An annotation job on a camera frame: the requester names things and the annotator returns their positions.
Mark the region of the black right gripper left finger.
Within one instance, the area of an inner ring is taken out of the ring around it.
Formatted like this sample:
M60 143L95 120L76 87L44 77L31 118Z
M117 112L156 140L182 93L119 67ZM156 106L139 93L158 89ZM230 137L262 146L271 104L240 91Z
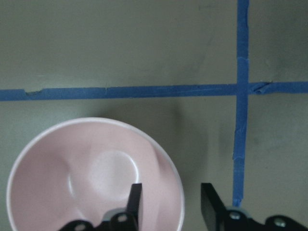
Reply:
M60 231L138 231L141 195L142 184L134 183L124 211L115 213L96 227L89 221L73 220L60 228Z

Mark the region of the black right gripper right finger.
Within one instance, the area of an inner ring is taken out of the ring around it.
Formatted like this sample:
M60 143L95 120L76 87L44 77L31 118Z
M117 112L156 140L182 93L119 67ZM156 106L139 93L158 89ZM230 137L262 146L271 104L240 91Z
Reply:
M290 217L275 215L265 223L255 221L246 211L226 207L211 183L201 184L201 213L209 231L306 231Z

